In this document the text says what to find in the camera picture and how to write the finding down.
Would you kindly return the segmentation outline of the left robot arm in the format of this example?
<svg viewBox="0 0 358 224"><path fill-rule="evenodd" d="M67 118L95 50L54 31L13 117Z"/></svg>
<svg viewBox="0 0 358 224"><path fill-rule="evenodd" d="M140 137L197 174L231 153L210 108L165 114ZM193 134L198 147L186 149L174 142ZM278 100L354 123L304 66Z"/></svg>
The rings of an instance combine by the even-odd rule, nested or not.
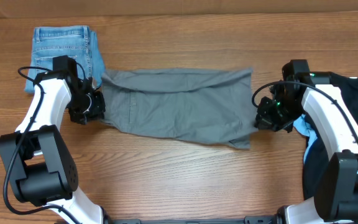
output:
<svg viewBox="0 0 358 224"><path fill-rule="evenodd" d="M75 59L63 55L52 63L52 69L38 67L29 79L35 92L23 122L0 137L5 206L17 215L52 210L67 223L111 223L105 209L80 189L76 164L60 134L65 112L82 125L103 119L103 94L92 78L79 78Z"/></svg>

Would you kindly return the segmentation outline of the grey khaki shorts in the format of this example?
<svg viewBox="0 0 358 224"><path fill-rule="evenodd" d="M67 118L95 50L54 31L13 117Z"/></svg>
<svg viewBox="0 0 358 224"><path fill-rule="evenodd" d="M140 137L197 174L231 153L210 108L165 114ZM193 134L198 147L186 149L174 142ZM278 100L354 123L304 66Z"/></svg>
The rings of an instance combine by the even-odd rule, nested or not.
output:
<svg viewBox="0 0 358 224"><path fill-rule="evenodd" d="M251 69L107 70L103 122L123 133L250 148Z"/></svg>

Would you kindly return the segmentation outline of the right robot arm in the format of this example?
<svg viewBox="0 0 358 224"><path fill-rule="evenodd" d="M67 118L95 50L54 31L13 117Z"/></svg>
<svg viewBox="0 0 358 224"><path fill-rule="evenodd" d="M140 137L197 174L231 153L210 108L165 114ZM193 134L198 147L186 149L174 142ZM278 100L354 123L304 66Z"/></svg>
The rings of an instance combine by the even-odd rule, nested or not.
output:
<svg viewBox="0 0 358 224"><path fill-rule="evenodd" d="M290 132L306 113L328 154L328 167L316 195L297 205L283 206L265 223L358 223L358 124L334 86L330 72L312 72L305 59L282 67L283 79L268 83L271 98L256 104L257 129Z"/></svg>

